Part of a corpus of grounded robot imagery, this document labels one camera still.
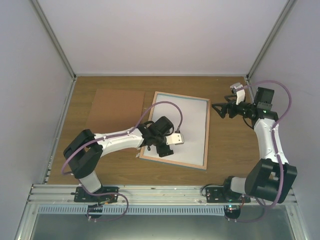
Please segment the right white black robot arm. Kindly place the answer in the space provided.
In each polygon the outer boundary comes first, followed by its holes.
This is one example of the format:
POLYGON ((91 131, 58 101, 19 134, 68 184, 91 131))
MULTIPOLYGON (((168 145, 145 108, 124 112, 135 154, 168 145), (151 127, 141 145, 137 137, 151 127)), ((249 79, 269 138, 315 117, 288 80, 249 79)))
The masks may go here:
POLYGON ((270 201, 273 205, 285 201, 298 174, 289 164, 280 141, 280 118, 272 111, 274 90, 259 87, 254 101, 246 102, 245 88, 236 83, 230 87, 232 94, 225 103, 212 104, 221 118, 242 116, 251 121, 259 149, 259 161, 245 178, 229 176, 223 183, 221 196, 232 203, 242 195, 270 201))

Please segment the brown backing board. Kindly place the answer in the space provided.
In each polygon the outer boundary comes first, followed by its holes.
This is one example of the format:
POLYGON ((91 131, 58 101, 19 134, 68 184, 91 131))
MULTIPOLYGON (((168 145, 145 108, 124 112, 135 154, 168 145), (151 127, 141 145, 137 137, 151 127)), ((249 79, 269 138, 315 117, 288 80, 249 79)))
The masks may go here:
POLYGON ((145 93, 136 90, 96 90, 86 129, 113 133, 133 127, 142 115, 145 93))

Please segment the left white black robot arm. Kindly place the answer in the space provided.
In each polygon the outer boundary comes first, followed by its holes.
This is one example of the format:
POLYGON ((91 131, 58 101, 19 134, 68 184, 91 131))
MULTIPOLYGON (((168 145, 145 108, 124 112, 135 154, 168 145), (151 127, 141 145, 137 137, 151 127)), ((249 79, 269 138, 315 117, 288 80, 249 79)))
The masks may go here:
POLYGON ((66 162, 61 171, 64 175, 72 174, 86 190, 86 197, 98 202, 103 197, 103 189, 95 168, 101 157, 124 149, 155 146, 162 158, 174 153, 171 145, 182 143, 181 133, 174 132, 174 125, 165 116, 113 133, 94 134, 85 129, 64 150, 66 162))

